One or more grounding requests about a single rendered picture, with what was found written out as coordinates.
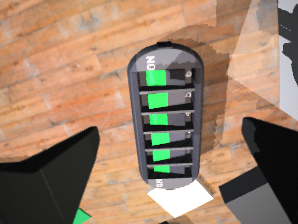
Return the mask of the flat green square tile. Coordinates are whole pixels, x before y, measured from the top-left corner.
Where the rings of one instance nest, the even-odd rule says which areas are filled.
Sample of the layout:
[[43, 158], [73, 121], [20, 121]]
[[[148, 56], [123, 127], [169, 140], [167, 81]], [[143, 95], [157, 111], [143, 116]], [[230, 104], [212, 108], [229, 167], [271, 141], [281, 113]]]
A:
[[88, 215], [87, 213], [85, 213], [80, 208], [78, 208], [76, 214], [77, 215], [76, 215], [76, 218], [74, 219], [73, 224], [81, 224], [82, 222], [85, 222], [85, 221], [87, 221], [88, 219], [90, 219], [92, 217], [91, 215]]

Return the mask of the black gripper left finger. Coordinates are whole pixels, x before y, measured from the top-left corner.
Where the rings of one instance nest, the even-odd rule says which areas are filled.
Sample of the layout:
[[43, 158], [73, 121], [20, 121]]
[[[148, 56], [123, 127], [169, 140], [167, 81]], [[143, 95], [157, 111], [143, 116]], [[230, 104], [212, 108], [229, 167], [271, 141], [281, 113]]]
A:
[[0, 224], [73, 224], [99, 146], [92, 126], [0, 169]]

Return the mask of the dark grey switch control unit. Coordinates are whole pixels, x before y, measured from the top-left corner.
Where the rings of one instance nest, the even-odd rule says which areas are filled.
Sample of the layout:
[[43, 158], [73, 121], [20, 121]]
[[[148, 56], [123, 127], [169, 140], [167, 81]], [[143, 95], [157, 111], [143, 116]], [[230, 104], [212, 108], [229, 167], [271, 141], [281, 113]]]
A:
[[127, 78], [143, 181], [175, 190], [198, 177], [204, 64], [191, 48], [157, 42], [129, 61]]

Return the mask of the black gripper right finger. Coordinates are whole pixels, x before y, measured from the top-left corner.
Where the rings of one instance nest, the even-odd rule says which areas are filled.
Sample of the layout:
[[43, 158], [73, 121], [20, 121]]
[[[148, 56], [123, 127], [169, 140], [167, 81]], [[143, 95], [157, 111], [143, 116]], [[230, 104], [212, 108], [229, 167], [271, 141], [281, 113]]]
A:
[[292, 224], [298, 224], [298, 131], [243, 117], [241, 133]]

